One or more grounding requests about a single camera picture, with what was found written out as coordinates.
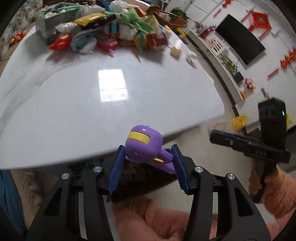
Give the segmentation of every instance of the purple plastic toy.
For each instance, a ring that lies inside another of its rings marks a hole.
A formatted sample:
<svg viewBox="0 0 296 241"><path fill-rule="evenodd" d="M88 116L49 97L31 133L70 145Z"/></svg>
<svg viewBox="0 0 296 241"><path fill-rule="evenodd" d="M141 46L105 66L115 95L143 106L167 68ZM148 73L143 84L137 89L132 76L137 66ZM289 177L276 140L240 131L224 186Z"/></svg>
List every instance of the purple plastic toy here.
<svg viewBox="0 0 296 241"><path fill-rule="evenodd" d="M158 169L175 174L173 155L161 148L163 137L149 126L138 125L126 139L126 158L134 163L148 163Z"/></svg>

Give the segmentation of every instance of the blue gripper pad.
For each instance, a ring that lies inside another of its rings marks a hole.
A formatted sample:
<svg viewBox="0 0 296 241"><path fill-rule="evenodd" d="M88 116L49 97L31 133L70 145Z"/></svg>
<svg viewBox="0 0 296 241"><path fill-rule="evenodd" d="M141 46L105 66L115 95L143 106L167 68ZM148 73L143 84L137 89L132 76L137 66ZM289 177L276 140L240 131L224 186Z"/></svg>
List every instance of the blue gripper pad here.
<svg viewBox="0 0 296 241"><path fill-rule="evenodd" d="M117 187L125 160L126 160L126 152L123 146L119 151L115 159L115 162L113 164L113 167L109 173L107 191L109 192L110 195Z"/></svg>
<svg viewBox="0 0 296 241"><path fill-rule="evenodd" d="M185 192L185 194L188 195L190 192L188 173L181 161L177 149L174 146L172 146L170 152L173 155L173 164L177 174L180 188Z"/></svg>

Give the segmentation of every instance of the snack bag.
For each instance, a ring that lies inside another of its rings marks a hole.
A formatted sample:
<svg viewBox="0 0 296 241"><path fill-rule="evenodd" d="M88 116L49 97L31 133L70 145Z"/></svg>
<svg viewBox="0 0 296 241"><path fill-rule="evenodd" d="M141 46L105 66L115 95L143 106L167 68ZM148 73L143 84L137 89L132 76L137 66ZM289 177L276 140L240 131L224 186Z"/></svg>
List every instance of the snack bag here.
<svg viewBox="0 0 296 241"><path fill-rule="evenodd" d="M84 17L75 19L73 22L85 27L89 23L92 23L92 22L94 22L94 21L96 21L96 20L98 20L99 18L102 18L102 17L106 17L106 15L97 12L97 13L92 13L92 14L86 15Z"/></svg>

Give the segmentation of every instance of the yellow stripe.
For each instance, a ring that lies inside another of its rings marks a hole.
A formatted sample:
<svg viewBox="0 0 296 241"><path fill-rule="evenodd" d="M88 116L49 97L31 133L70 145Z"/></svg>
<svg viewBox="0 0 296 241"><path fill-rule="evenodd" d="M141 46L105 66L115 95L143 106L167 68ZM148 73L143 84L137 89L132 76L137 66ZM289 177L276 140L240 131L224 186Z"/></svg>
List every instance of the yellow stripe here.
<svg viewBox="0 0 296 241"><path fill-rule="evenodd" d="M160 159L158 159L158 158L155 158L154 160L155 160L155 161L158 161L158 162L160 162L160 163L163 163L163 160L160 160Z"/></svg>
<svg viewBox="0 0 296 241"><path fill-rule="evenodd" d="M128 139L133 139L133 140L142 142L144 144L147 144L150 140L150 137L140 132L131 131L128 135Z"/></svg>

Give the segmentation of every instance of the pile of snacks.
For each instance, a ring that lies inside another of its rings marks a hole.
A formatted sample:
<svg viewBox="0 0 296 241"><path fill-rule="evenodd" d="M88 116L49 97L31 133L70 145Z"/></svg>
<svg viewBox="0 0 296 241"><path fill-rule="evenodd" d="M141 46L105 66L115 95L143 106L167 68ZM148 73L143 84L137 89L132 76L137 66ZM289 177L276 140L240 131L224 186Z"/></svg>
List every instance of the pile of snacks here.
<svg viewBox="0 0 296 241"><path fill-rule="evenodd" d="M37 13L36 31L51 50L71 48L83 54L92 54L95 46L112 56L118 46L136 46L140 52L167 46L169 21L158 14L158 6L145 12L121 0L103 5L59 3L43 8Z"/></svg>

